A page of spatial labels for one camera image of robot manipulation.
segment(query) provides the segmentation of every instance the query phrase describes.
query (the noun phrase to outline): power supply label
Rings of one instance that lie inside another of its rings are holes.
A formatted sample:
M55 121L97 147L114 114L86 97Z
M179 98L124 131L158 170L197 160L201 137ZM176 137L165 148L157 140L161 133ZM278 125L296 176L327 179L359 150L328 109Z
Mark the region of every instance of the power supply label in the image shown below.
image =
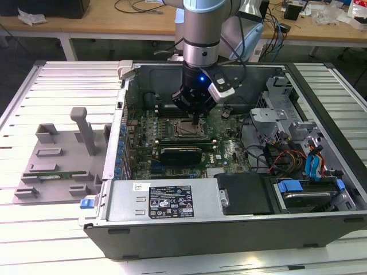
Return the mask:
M191 186L158 186L149 188L151 219L187 218L194 216Z

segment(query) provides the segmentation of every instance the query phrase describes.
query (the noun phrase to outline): workbench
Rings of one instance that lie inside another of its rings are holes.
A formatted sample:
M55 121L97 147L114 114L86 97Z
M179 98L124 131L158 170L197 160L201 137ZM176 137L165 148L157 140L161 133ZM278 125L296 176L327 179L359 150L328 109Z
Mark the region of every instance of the workbench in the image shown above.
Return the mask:
M0 274L352 274L367 270L367 230L317 249L287 249L135 261L111 261L79 226L78 203L12 205L38 124L75 131L74 106L86 107L93 129L112 122L121 83L118 62L35 64L0 118ZM304 79L367 164L365 101L323 64L296 64ZM306 106L302 105L305 114Z
M153 40L173 41L175 34L175 9L160 8L164 14L126 14L114 8L116 0L91 0L91 4L82 19L66 19L47 17L45 24L28 26L17 17L0 17L0 23L17 37L53 37L61 41L66 59L76 61L72 39L95 38L109 40ZM279 0L271 0L270 8ZM127 2L119 3L120 9L129 10ZM142 8L152 8L153 4L142 3ZM283 13L272 10L278 20L291 26L285 44L303 46L336 46L336 47L367 47L367 32L356 30L350 25L340 22L338 26L317 26L311 17L301 16L297 21L286 20ZM0 29L0 36L8 35ZM257 61L259 49L273 35L270 24L265 25L262 39L256 47L251 61Z

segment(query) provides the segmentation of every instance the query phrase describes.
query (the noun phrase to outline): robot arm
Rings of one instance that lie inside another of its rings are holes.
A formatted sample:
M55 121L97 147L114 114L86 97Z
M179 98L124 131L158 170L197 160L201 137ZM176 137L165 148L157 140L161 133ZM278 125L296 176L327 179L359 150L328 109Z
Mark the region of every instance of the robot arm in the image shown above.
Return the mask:
M238 45L234 46L236 51L241 49L240 45L245 41L242 40L239 27L233 30L233 20L225 25L223 23L238 11L246 15L249 7L250 10L258 10L261 0L255 0L258 7L252 7L250 1L254 0L161 0L166 5L184 9L183 29L180 28L184 60L182 86L172 95L172 101L193 118L194 124L198 123L200 117L206 116L217 103L222 103L235 93L232 81L217 64L220 53L234 59L233 53L222 45L221 37L224 36L233 43L240 38L240 43L237 42ZM251 14L249 19L254 18L256 21L259 17ZM262 28L257 34L257 40L261 32Z

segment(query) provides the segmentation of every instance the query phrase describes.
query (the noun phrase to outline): desk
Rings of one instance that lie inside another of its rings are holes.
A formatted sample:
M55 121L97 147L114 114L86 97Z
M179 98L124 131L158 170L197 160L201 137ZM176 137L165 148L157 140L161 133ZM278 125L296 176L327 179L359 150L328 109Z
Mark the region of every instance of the desk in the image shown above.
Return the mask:
M173 41L175 34L175 8L163 7L164 14L125 14L114 8L116 0L91 0L82 19L47 17L45 24L28 26L17 17L0 17L0 23L14 36L53 37L61 41L68 61L76 61L77 56L71 38L156 40ZM131 10L127 2L118 6ZM142 3L143 8L153 4ZM6 36L0 28L0 36Z
M0 118L0 274L300 275L312 270L313 275L321 275L360 274L367 270L367 230L350 233L317 249L120 262L104 258L83 232L78 224L78 203L12 205L14 189L37 142L34 133L39 123L54 123L60 131L74 131L77 127L69 113L75 105L87 108L87 120L93 129L112 122L121 85L117 66L118 62L47 62L35 66ZM312 77L309 66L298 66ZM96 76L103 87L96 82ZM289 270L290 265L303 265L305 269Z
M16 17L0 17L0 22L14 36L53 37L58 38L63 46L68 61L77 60L71 38L127 39L173 41L175 33L175 9L161 8L164 14L124 14L114 9L115 0L91 0L91 4L82 19L47 18L42 25L28 26ZM297 21L286 20L283 13L273 10L279 0L271 0L270 8L281 22L292 28L285 44L303 46L339 46L367 47L367 32L356 30L340 22L339 26L317 26L311 17L301 16ZM152 4L143 3L144 8ZM119 7L129 10L128 4L122 2ZM258 61L262 49L272 37L273 29L266 24L262 39L256 47L251 61ZM7 35L0 29L0 36Z
M286 45L302 45L302 46L331 46L331 47L351 47L365 48L367 47L367 32L357 30L344 22L339 22L338 26L323 25L317 26L310 16L299 16L297 21L284 19L284 13L280 11L275 4L281 3L280 0L271 0L270 9L272 14L280 23L291 26L291 30L284 41ZM272 37L273 28L270 23L265 24L266 27L263 36L257 45L257 49L262 48L269 42Z

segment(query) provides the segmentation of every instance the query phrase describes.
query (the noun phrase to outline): connector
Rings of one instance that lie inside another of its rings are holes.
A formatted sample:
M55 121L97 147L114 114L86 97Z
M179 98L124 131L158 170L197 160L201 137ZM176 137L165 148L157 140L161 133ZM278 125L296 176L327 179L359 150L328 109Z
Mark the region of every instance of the connector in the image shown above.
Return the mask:
M319 145L318 147L314 148L309 155L316 155L317 153L321 152L321 150L323 149L322 145Z

